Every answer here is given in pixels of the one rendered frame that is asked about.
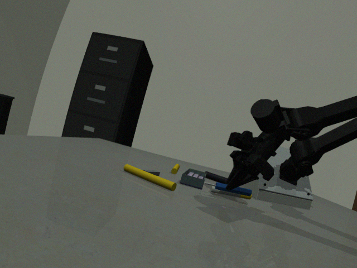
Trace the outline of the blue stylus with silver tip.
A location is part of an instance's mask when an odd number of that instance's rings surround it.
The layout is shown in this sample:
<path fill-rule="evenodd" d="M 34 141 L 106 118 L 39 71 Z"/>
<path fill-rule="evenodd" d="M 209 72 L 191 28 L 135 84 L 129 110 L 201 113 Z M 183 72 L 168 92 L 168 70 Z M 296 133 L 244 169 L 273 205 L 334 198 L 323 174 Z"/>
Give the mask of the blue stylus with silver tip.
<path fill-rule="evenodd" d="M 226 186 L 227 184 L 222 184 L 222 183 L 217 183 L 214 185 L 214 184 L 210 184 L 210 183 L 205 183 L 207 185 L 212 185 L 215 187 L 215 189 L 218 189 L 218 190 L 222 190 L 222 191 L 227 191 L 227 192 L 231 192 L 231 193 L 237 193 L 237 194 L 241 194 L 241 195 L 247 195 L 247 196 L 251 196 L 252 194 L 252 190 L 250 189 L 246 189 L 246 188 L 240 188 L 240 187 L 236 187 L 232 190 L 227 190 L 226 189 Z"/>

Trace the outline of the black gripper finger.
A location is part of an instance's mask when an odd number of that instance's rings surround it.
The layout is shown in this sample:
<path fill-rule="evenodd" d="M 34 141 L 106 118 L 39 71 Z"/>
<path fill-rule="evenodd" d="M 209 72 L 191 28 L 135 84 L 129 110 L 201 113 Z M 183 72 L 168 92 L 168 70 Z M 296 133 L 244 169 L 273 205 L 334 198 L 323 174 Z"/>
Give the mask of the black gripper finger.
<path fill-rule="evenodd" d="M 254 172 L 242 161 L 239 161 L 239 169 L 227 184 L 226 189 L 232 190 L 243 184 L 251 182 L 253 180 L 258 180 L 259 177 L 256 176 Z"/>
<path fill-rule="evenodd" d="M 236 159 L 233 158 L 233 163 L 234 163 L 234 166 L 233 166 L 233 169 L 226 181 L 225 184 L 228 184 L 230 182 L 230 180 L 233 178 L 233 176 L 235 175 L 235 173 L 238 171 L 239 169 L 239 162 L 236 161 Z"/>

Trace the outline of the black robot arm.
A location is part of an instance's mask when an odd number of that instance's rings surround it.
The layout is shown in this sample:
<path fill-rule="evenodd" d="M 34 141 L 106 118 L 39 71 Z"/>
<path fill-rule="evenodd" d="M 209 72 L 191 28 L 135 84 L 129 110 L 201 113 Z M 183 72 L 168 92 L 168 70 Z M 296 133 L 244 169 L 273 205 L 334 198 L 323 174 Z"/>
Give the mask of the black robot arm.
<path fill-rule="evenodd" d="M 281 163 L 279 178 L 297 185 L 302 177 L 313 173 L 312 165 L 318 163 L 324 153 L 357 138 L 357 96 L 323 107 L 280 107 L 278 100 L 260 99 L 253 104 L 250 113 L 256 121 L 261 135 L 270 139 L 278 149 L 284 140 L 290 137 L 296 140 L 290 146 L 291 157 Z M 317 138 L 321 130 L 327 126 L 353 120 L 327 132 Z M 232 132 L 229 146 L 255 154 L 259 146 L 250 131 L 242 134 Z"/>

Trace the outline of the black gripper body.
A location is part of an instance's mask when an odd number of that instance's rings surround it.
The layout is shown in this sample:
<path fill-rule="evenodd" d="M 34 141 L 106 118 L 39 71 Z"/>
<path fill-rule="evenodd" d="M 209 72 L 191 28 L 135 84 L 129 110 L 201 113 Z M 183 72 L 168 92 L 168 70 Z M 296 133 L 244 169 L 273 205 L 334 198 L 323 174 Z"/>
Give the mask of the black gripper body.
<path fill-rule="evenodd" d="M 277 148 L 275 144 L 264 135 L 259 135 L 258 137 L 260 137 L 260 143 L 255 154 L 250 154 L 250 150 L 244 150 L 244 154 L 239 150 L 234 150 L 230 154 L 230 157 L 236 159 L 237 162 L 242 161 L 256 174 L 256 176 L 261 173 L 263 179 L 269 181 L 274 176 L 274 168 L 270 166 L 267 160 L 271 156 L 275 157 Z"/>

